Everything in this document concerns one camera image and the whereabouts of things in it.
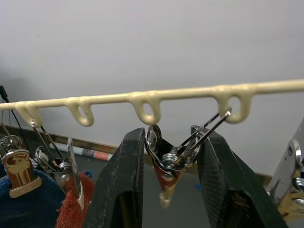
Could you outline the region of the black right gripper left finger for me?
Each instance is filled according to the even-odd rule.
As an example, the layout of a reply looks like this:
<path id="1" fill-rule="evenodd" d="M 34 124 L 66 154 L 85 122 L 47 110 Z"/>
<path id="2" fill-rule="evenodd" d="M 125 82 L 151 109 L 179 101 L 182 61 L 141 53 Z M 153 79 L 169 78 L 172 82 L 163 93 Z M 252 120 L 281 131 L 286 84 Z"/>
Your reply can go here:
<path id="1" fill-rule="evenodd" d="M 140 228 L 143 218 L 144 128 L 127 133 L 100 172 L 85 228 Z"/>

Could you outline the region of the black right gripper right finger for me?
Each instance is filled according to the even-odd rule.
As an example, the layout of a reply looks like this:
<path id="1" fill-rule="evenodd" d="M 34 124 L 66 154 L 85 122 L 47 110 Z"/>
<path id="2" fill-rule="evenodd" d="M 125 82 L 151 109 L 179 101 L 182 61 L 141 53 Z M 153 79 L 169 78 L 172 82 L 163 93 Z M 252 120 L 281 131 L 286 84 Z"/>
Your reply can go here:
<path id="1" fill-rule="evenodd" d="M 261 180 L 212 132 L 199 147 L 201 192 L 212 228 L 286 228 Z"/>

